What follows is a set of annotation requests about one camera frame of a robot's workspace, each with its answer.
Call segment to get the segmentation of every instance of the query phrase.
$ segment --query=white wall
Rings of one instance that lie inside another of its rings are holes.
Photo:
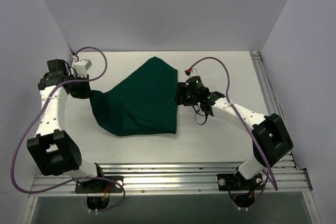
[[[288,0],[261,53],[322,221],[336,223],[336,0]]]
[[[287,0],[44,0],[73,50],[260,50]]]
[[[18,223],[27,195],[11,185],[12,154],[40,108],[37,83],[47,60],[68,59],[70,52],[43,0],[0,0],[0,6],[0,216],[1,223]],[[24,143],[16,169],[22,187],[30,189],[35,167]]]

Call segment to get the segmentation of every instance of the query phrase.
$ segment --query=white table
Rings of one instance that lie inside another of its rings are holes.
[[[185,81],[184,70],[196,60],[213,56],[227,66],[230,98],[259,113],[267,113],[251,56],[247,51],[171,51],[171,52],[106,52],[108,70],[91,89],[106,92],[153,56],[163,59],[178,70],[179,81]],[[90,59],[90,77],[98,76],[104,61],[97,52],[82,52],[80,59]],[[223,67],[214,60],[199,63],[204,86],[225,93],[227,80]],[[89,100],[69,96],[66,103],[66,131],[79,146],[82,156],[97,163],[195,163],[242,162],[252,153],[247,133],[221,119],[209,117],[205,125],[194,121],[191,107],[179,106],[177,133],[117,137],[105,131],[92,114]]]

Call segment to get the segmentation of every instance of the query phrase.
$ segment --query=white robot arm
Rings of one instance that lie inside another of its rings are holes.
[[[200,76],[192,76],[186,82],[179,82],[176,102],[178,105],[199,106],[206,117],[215,116],[246,130],[225,95],[217,91],[210,92],[209,88],[203,86]],[[270,167],[293,148],[280,116],[276,114],[266,116],[238,104],[234,106],[251,130]],[[262,155],[253,144],[253,154],[237,168],[237,180],[239,183],[249,183],[265,168]]]
[[[56,85],[71,79],[88,79],[87,70],[90,67],[89,60],[77,61],[73,64],[73,74],[68,75],[65,61],[48,61],[49,72],[38,85],[42,107]],[[82,159],[78,146],[65,131],[65,103],[68,95],[85,99],[89,92],[87,82],[74,83],[58,88],[50,97],[35,137],[27,141],[28,150],[42,174],[65,174],[71,177],[96,177],[101,174],[97,164]]]

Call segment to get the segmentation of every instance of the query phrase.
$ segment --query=green cloth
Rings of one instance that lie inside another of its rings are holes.
[[[176,133],[177,70],[153,57],[112,90],[92,90],[97,123],[117,136]]]

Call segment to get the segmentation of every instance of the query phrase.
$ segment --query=metal frame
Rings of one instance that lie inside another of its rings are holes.
[[[281,107],[276,100],[272,87],[264,71],[259,52],[251,54],[256,75],[260,84],[264,101],[269,114],[277,113],[283,117]],[[222,163],[185,163],[185,164],[100,164],[107,175],[124,176],[124,188],[127,195],[176,195],[176,194],[225,194],[219,191],[216,175],[232,173],[241,162]],[[321,223],[316,205],[314,204],[311,185],[305,170],[297,169],[291,153],[288,153],[273,168],[280,192],[300,191],[306,201],[307,209],[313,224]],[[32,190],[39,190],[59,184],[67,176],[36,175]],[[39,194],[39,197],[83,197],[87,195],[75,194],[75,182],[58,187],[54,190]],[[266,191],[274,191],[271,184]],[[34,204],[38,197],[32,196],[25,211],[26,222],[33,217]]]
[[[253,66],[256,70],[256,74],[257,74],[257,78],[259,81],[259,85],[262,91],[262,94],[264,96],[264,101],[267,107],[267,112],[269,114],[271,113],[276,113],[278,115],[280,115],[282,117],[282,119],[286,122],[285,117],[282,113],[282,109],[281,106],[278,102],[278,100],[276,99],[276,96],[273,92],[273,88],[267,78],[267,75],[265,73],[264,70],[264,66],[263,66],[263,61],[261,59],[260,53],[259,52],[253,52],[251,54],[252,57],[252,62],[253,62]],[[311,193],[311,191],[302,191],[303,194],[303,198],[304,201],[306,203],[306,207],[311,219],[311,222],[313,224],[321,224],[321,218],[319,215],[319,212],[317,210],[317,206],[315,204],[313,195]]]

